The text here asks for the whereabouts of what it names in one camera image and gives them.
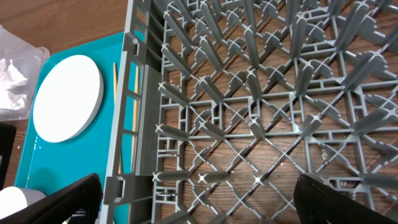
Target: blue tray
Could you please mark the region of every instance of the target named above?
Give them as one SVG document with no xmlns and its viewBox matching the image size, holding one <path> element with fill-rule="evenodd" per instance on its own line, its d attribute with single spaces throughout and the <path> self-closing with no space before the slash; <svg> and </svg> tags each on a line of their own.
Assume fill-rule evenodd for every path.
<svg viewBox="0 0 398 224">
<path fill-rule="evenodd" d="M 141 33 L 136 32 L 136 35 L 144 38 Z M 119 65 L 122 42 L 121 32 L 59 52 L 46 61 L 37 80 L 35 96 L 44 78 L 56 64 L 69 56 L 79 54 L 93 59 L 101 71 L 104 80 L 103 100 L 93 122 L 77 137 L 61 143 L 49 143 L 41 139 L 34 128 L 31 114 L 15 181 L 16 187 L 35 189 L 50 195 L 90 173 L 97 173 L 104 186 L 114 111 L 113 63 Z M 129 80 L 131 90 L 134 89 L 135 72 L 136 67 L 132 65 Z M 126 112 L 132 112 L 133 106 L 133 101 L 127 102 Z M 126 116 L 125 123 L 132 125 L 132 116 Z M 131 141 L 123 141 L 122 155 L 123 170 L 128 172 L 131 164 Z M 117 224 L 126 223 L 126 217 L 127 207 L 118 207 L 115 210 L 114 219 Z"/>
</svg>

